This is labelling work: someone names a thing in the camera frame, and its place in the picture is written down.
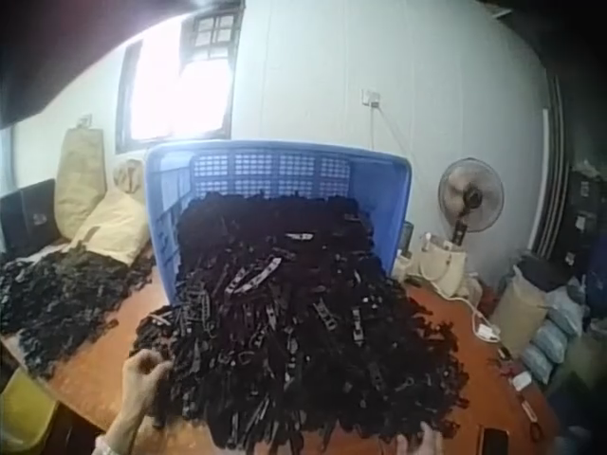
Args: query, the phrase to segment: black phone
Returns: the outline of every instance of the black phone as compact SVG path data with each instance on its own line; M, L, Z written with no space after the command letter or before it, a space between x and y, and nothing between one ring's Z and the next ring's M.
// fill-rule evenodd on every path
M479 455L508 455L508 433L498 428L481 428Z

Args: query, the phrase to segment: wooden table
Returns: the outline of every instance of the wooden table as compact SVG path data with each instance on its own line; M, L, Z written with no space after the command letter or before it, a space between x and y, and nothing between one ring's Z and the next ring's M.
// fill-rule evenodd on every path
M469 373L464 395L470 401L468 409L456 409L452 418L461 426L455 438L446 441L447 454L476 453L479 426L505 429L510 435L510 454L546 452L547 444L557 434L558 423L536 386L524 391L525 398L539 416L545 433L545 442L534 445L529 437L529 422L519 405L514 390L497 368L489 364L496 357L496 347L477 339L470 328L470 312L463 304L440 299L430 291L413 288L410 295L433 312L431 321L452 321L459 339L459 359ZM154 280L136 295L124 302L116 317L120 325L101 337L95 344L83 346L65 364L60 365L53 378L45 383L59 401L91 423L107 429L120 408L120 381L123 361L135 340L139 321L150 311L166 303L166 296L155 272ZM22 354L16 339L3 339L7 349L21 361ZM321 440L316 434L306 435L305 454L320 453ZM327 454L369 455L381 453L378 439L361 440L354 434L339 429L333 434ZM395 453L394 445L383 448ZM142 425L136 454L206 454L221 453L214 447L205 427L193 427L185 422L174 424L164 431L152 428L149 419Z

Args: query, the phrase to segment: blue crate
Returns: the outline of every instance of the blue crate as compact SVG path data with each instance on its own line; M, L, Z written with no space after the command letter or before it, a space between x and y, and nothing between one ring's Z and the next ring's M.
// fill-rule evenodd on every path
M170 301L179 268L176 224L208 191L266 197L355 198L375 229L375 253L389 271L403 228L411 166L401 157L310 143L212 140L154 147L146 155L145 193L160 278Z

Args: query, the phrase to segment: finger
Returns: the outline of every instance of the finger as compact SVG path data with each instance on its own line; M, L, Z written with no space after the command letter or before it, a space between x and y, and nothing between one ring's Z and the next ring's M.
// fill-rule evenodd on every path
M408 449L409 443L407 442L407 438L402 434L396 436L396 455L407 455Z
M421 423L421 429L424 430L424 437L421 440L421 446L419 449L428 450L428 453L432 453L436 447L434 431L426 422Z
M158 363L162 362L162 355L156 351L150 349L142 349L135 355L133 355L127 362L131 368L139 369L144 365L153 367Z
M162 379L169 370L173 367L173 362L162 362L158 363L153 370L150 371L148 377L154 383L157 383L160 379Z
M445 450L443 448L443 435L437 431L436 432L436 455L443 455L443 453L445 453Z

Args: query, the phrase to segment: yellow plastic bin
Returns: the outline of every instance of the yellow plastic bin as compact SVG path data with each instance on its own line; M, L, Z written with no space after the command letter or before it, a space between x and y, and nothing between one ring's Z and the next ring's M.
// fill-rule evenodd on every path
M57 402L17 369L0 394L0 453L40 454L56 410Z

